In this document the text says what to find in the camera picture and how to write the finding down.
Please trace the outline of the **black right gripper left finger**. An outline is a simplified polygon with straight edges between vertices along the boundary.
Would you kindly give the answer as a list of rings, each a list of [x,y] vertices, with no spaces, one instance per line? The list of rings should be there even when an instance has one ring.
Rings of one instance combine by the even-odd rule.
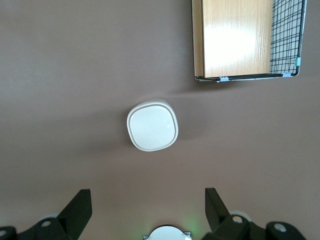
[[[31,228],[18,233],[13,226],[2,226],[2,240],[77,240],[92,216],[89,189],[81,189],[56,216],[47,217]]]

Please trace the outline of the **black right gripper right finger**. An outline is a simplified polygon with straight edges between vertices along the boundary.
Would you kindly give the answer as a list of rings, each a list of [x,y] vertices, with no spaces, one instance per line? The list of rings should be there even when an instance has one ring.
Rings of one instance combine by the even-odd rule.
[[[206,240],[304,240],[293,225],[271,221],[265,228],[240,214],[231,214],[213,187],[205,189],[205,215],[211,232]]]

